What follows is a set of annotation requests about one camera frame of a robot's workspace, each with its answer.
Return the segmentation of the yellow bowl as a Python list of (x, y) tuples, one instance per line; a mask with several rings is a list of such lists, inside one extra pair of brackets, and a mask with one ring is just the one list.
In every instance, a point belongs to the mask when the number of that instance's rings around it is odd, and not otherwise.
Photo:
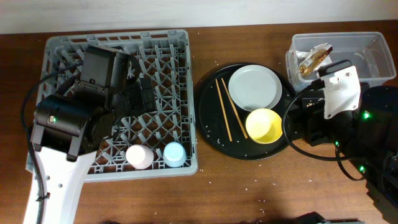
[(256, 143), (271, 144), (283, 134), (282, 118), (273, 110), (261, 108), (251, 112), (245, 121), (248, 136)]

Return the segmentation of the brown snack wrapper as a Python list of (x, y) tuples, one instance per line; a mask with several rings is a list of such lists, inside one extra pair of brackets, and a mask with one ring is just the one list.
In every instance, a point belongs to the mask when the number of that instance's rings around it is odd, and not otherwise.
[(310, 55), (299, 65), (301, 76), (306, 77), (312, 73), (327, 58), (332, 50), (332, 45), (328, 43), (314, 47), (310, 51)]

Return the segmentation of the pink plastic cup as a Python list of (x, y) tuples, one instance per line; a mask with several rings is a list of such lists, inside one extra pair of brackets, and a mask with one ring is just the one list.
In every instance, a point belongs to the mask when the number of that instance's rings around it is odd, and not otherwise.
[(135, 169), (146, 169), (152, 165), (154, 153), (147, 146), (135, 144), (127, 149), (126, 159)]

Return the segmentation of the light blue plastic cup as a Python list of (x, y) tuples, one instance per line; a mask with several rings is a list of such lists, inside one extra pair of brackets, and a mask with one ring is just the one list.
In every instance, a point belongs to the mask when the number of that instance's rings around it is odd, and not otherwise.
[(179, 142), (170, 142), (164, 148), (163, 158), (169, 167), (181, 167), (187, 160), (187, 153)]

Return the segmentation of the wooden chopstick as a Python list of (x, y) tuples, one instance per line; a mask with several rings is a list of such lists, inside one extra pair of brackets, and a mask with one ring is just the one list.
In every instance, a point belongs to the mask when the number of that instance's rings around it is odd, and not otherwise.
[(224, 103), (223, 103), (223, 98), (222, 98), (222, 95), (221, 95), (220, 86), (218, 84), (218, 80), (217, 79), (215, 80), (215, 82), (216, 82), (216, 89), (217, 89), (219, 100), (220, 100), (221, 110), (222, 110), (222, 114), (223, 114), (223, 117), (224, 117), (224, 123), (225, 123), (225, 126), (226, 126), (228, 138), (229, 138), (229, 141), (232, 142), (233, 139), (232, 139), (231, 132), (230, 132), (230, 129), (229, 129), (228, 119), (227, 119), (226, 111), (225, 111), (225, 108), (224, 108)]
[(239, 124), (239, 126), (240, 126), (240, 128), (241, 128), (241, 131), (242, 131), (242, 133), (243, 133), (243, 135), (244, 135), (244, 138), (247, 139), (247, 138), (248, 138), (248, 135), (247, 135), (246, 130), (245, 130), (243, 124), (242, 124), (242, 121), (241, 121), (241, 119), (240, 119), (240, 117), (239, 117), (239, 115), (238, 115), (238, 112), (237, 112), (237, 109), (236, 109), (236, 107), (235, 107), (235, 104), (234, 104), (234, 102), (233, 102), (233, 100), (232, 100), (232, 98), (231, 98), (231, 96), (230, 96), (230, 94), (229, 94), (229, 90), (228, 90), (228, 88), (227, 88), (227, 86), (226, 86), (226, 83), (225, 83), (225, 81), (224, 81), (223, 78), (221, 78), (221, 81), (222, 81), (222, 83), (223, 83), (223, 86), (224, 86), (224, 89), (225, 89), (226, 94), (227, 94), (227, 96), (228, 96), (229, 102), (230, 102), (230, 104), (231, 104), (231, 106), (232, 106), (232, 109), (233, 109), (233, 111), (234, 111), (235, 117), (236, 117), (236, 119), (237, 119), (237, 121), (238, 121), (238, 124)]

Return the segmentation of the white napkin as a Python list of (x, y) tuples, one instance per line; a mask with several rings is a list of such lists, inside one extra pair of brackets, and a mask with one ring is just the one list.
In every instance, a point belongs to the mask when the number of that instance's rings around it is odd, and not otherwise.
[(316, 45), (308, 51), (296, 51), (296, 56), (298, 59), (307, 59), (310, 56), (315, 55), (320, 50), (326, 50), (328, 53), (330, 53), (333, 50), (333, 47), (331, 44), (324, 43), (324, 44)]

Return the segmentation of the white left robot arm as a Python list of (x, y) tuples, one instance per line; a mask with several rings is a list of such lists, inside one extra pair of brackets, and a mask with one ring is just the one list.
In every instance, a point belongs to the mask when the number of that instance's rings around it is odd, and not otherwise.
[(34, 111), (27, 143), (34, 172), (25, 223), (73, 223), (86, 175), (125, 117), (153, 111), (152, 83), (135, 56), (91, 45), (69, 78)]

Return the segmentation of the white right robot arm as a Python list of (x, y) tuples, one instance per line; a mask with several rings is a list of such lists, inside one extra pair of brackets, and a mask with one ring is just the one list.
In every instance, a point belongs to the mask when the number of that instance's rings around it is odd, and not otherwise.
[(325, 115), (319, 91), (304, 90), (282, 115), (287, 144), (321, 161), (350, 161), (388, 223), (397, 223), (397, 87), (362, 91), (359, 107)]

